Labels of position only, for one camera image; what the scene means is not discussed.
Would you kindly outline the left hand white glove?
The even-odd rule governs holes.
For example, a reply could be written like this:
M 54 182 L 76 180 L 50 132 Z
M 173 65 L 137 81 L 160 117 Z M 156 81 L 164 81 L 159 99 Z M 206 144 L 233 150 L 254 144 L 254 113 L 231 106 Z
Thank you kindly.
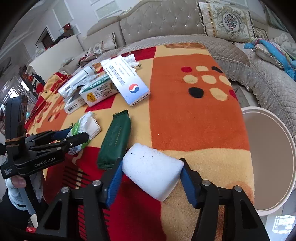
M 40 171 L 36 174 L 30 176 L 30 181 L 37 198 L 37 201 L 40 203 L 44 194 L 43 194 L 43 181 L 44 175 Z M 33 208 L 32 203 L 29 201 L 29 196 L 24 188 L 18 188 L 12 182 L 12 178 L 6 179 L 6 187 L 8 188 L 8 196 L 12 205 L 21 211 L 28 211 L 30 215 L 36 213 L 37 209 Z

